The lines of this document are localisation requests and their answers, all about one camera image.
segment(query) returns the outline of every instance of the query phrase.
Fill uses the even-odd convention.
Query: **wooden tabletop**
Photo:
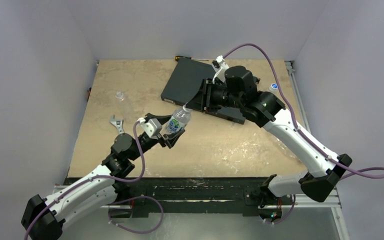
[[[229,66],[242,65],[261,78],[259,90],[274,82],[265,60],[227,59]],[[283,60],[274,67],[285,96],[294,109],[296,97]],[[83,177],[110,153],[117,136],[110,116],[121,116],[116,107],[116,91],[123,91],[133,102],[138,117],[146,113],[170,115],[178,106],[161,100],[173,69],[174,60],[101,60],[80,126],[68,177]],[[124,124],[133,136],[133,125]],[[232,123],[202,112],[192,111],[191,121],[174,148],[156,145],[145,153],[145,177],[266,177],[293,174],[305,166],[281,142],[252,122]],[[143,130],[138,126],[138,134]],[[129,177],[142,169],[140,159]]]

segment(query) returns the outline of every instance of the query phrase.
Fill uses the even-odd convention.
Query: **wall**
[[[384,166],[384,1],[330,0],[295,67],[313,134],[355,169]],[[338,189],[351,239],[384,239],[384,179]]]
[[[99,59],[214,59],[236,45],[261,45],[294,59],[327,0],[67,0]],[[234,58],[262,58],[241,49]]]
[[[93,70],[64,1],[0,0],[0,239],[67,174]]]

